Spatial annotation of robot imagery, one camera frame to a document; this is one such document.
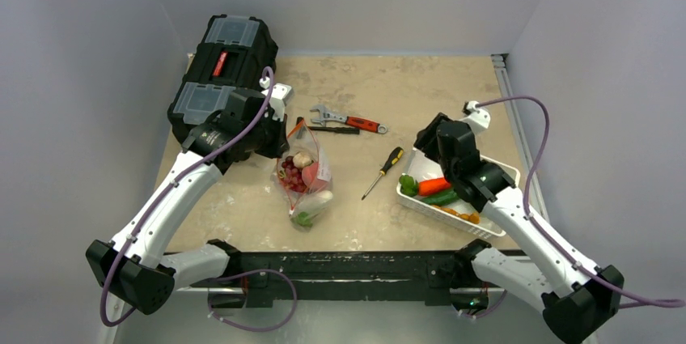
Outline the beige round mushroom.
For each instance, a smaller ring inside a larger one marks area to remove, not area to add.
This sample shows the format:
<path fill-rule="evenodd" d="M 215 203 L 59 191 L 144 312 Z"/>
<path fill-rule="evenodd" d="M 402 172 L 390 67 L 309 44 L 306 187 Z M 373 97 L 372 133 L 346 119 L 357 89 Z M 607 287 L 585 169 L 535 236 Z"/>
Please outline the beige round mushroom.
<path fill-rule="evenodd" d="M 300 151 L 293 156 L 293 165 L 298 169 L 303 169 L 314 163 L 313 157 L 304 151 Z"/>

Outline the orange carrot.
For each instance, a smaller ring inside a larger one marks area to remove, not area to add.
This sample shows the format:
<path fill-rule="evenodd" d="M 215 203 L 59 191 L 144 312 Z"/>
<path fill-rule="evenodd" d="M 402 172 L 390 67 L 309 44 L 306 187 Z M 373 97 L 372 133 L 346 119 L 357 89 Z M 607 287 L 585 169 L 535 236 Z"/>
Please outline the orange carrot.
<path fill-rule="evenodd" d="M 450 188 L 451 183 L 444 177 L 422 180 L 417 184 L 417 194 L 421 197 L 429 197 Z"/>

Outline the green bell pepper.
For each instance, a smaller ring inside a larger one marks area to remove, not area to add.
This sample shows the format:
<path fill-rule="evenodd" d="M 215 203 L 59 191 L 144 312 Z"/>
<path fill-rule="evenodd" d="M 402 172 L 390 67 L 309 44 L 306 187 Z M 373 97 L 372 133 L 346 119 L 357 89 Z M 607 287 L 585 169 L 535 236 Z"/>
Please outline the green bell pepper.
<path fill-rule="evenodd" d="M 407 197 L 416 197 L 419 193 L 418 182 L 410 175 L 402 174 L 399 178 L 400 193 Z"/>

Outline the light red grape bunch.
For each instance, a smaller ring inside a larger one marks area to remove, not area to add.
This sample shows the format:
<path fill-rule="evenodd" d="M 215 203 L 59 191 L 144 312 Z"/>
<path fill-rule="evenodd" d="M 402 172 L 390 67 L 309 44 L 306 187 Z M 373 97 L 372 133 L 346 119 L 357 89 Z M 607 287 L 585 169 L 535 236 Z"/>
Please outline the light red grape bunch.
<path fill-rule="evenodd" d="M 282 185 L 290 191 L 304 193 L 307 186 L 303 179 L 302 170 L 294 165 L 293 156 L 287 156 L 277 168 L 277 176 Z"/>

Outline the green cucumber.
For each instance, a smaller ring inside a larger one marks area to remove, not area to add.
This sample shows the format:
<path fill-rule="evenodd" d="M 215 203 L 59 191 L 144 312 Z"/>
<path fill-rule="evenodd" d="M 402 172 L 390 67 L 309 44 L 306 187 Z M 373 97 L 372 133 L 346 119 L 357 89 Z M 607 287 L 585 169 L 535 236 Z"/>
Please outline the green cucumber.
<path fill-rule="evenodd" d="M 429 206 L 447 206 L 460 200 L 459 195 L 453 189 L 445 189 L 441 192 L 423 197 L 421 202 Z"/>

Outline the clear orange-zip bag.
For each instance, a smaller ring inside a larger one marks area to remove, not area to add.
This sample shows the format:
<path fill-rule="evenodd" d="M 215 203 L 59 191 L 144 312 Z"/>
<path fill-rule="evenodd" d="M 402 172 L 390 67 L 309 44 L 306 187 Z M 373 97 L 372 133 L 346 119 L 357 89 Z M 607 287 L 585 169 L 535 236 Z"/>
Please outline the clear orange-zip bag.
<path fill-rule="evenodd" d="M 273 180 L 289 204 L 294 227 L 308 231 L 333 200 L 332 171 L 313 129 L 299 120 L 286 135 L 288 151 L 277 159 Z"/>

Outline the red pink fruit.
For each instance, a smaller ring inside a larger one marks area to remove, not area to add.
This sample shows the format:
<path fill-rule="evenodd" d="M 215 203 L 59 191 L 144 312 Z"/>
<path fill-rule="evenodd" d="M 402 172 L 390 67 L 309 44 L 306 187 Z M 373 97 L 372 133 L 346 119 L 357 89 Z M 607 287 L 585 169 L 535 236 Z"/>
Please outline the red pink fruit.
<path fill-rule="evenodd" d="M 301 170 L 303 182 L 308 193 L 318 192 L 327 187 L 328 182 L 319 177 L 319 164 L 313 163 Z"/>

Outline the white radish with leaves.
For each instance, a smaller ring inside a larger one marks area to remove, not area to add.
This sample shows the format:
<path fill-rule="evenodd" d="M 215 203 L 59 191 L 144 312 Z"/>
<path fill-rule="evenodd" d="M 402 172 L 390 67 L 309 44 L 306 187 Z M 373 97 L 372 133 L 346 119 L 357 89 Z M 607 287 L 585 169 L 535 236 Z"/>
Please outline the white radish with leaves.
<path fill-rule="evenodd" d="M 302 196 L 290 213 L 291 222 L 302 228 L 311 228 L 315 219 L 328 208 L 332 200 L 333 193 L 330 190 Z"/>

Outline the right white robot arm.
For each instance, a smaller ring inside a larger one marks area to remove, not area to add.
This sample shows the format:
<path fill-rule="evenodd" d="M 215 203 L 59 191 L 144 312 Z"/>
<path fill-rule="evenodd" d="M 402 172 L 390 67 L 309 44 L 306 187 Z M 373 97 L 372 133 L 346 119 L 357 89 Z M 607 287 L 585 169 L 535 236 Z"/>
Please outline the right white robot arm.
<path fill-rule="evenodd" d="M 619 311 L 624 275 L 586 257 L 525 203 L 515 180 L 481 156 L 474 125 L 467 117 L 453 121 L 439 113 L 417 133 L 413 147 L 437 163 L 458 197 L 504 230 L 534 268 L 472 242 L 471 254 L 454 264 L 456 278 L 466 285 L 479 279 L 498 284 L 539 312 L 562 342 L 584 342 Z"/>

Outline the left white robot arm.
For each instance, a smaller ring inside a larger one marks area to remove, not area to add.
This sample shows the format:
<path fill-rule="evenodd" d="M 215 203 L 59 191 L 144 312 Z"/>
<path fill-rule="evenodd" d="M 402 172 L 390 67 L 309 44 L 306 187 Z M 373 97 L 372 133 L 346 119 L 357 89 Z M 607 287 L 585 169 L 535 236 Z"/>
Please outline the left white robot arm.
<path fill-rule="evenodd" d="M 181 287 L 210 278 L 223 287 L 239 281 L 241 265 L 224 242 L 165 252 L 191 209 L 233 163 L 251 154 L 275 159 L 286 152 L 285 109 L 293 94 L 280 83 L 263 91 L 237 88 L 223 110 L 190 130 L 144 207 L 109 241 L 94 240 L 87 248 L 87 261 L 103 288 L 103 307 L 114 295 L 131 310 L 150 315 Z"/>

